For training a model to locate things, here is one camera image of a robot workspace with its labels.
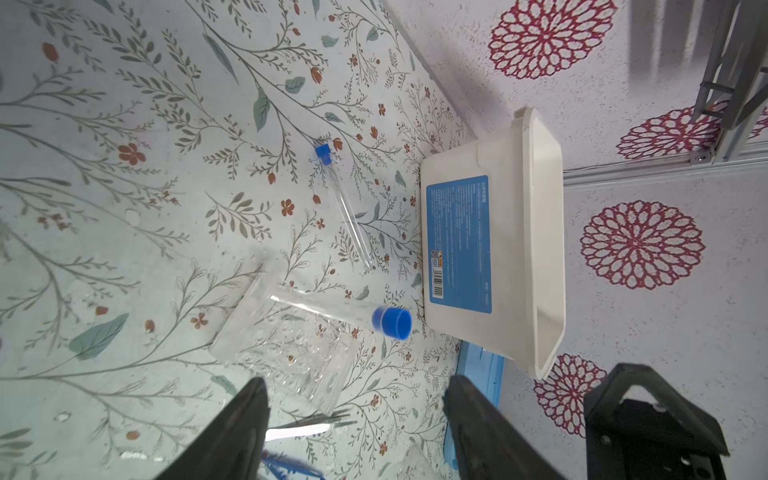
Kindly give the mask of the white plastic bin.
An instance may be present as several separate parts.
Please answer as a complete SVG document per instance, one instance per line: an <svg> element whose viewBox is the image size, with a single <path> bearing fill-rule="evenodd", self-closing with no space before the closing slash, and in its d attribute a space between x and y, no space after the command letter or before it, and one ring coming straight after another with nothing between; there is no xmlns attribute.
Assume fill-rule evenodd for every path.
<svg viewBox="0 0 768 480"><path fill-rule="evenodd" d="M424 317L550 373L566 329L563 155L533 108L420 168Z"/></svg>

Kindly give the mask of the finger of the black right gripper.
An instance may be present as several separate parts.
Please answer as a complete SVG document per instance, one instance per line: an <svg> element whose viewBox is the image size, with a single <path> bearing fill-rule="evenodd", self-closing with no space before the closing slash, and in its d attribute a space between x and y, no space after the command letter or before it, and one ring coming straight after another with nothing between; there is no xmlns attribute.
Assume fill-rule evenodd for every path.
<svg viewBox="0 0 768 480"><path fill-rule="evenodd" d="M585 394L590 479L724 479L719 422L654 369L619 363Z"/></svg>

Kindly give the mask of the thin blue capped test tube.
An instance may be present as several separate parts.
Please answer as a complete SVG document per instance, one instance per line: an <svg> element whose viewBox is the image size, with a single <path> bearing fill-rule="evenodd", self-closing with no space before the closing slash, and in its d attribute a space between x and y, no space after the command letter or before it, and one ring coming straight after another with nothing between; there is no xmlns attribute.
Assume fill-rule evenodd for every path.
<svg viewBox="0 0 768 480"><path fill-rule="evenodd" d="M327 143L317 146L315 154L339 208L350 241L357 252L364 271L369 272L374 269L373 257L368 245L365 243L363 231L357 222L356 212L352 208L352 204L342 186L341 178L336 168L336 156Z"/></svg>

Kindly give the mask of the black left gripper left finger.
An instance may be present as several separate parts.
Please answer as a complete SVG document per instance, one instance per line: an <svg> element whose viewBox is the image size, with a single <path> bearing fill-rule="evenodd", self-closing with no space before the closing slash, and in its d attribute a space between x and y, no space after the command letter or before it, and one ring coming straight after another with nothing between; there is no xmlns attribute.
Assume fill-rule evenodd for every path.
<svg viewBox="0 0 768 480"><path fill-rule="evenodd" d="M253 378L158 477L256 479L269 415L266 382Z"/></svg>

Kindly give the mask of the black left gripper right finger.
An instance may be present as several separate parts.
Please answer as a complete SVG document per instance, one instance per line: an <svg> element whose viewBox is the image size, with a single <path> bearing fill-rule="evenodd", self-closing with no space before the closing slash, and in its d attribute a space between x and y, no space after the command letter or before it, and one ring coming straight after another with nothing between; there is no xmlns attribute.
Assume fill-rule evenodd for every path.
<svg viewBox="0 0 768 480"><path fill-rule="evenodd" d="M462 479L561 479L465 376L450 378L443 397Z"/></svg>

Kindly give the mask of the clear plastic test tube rack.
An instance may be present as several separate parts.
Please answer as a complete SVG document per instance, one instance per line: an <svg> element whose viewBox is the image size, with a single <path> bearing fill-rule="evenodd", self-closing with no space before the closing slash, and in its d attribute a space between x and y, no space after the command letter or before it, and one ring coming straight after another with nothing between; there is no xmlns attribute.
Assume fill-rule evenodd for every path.
<svg viewBox="0 0 768 480"><path fill-rule="evenodd" d="M359 342L320 314L308 293L259 270L209 347L220 363L246 368L269 390L330 414L353 369Z"/></svg>

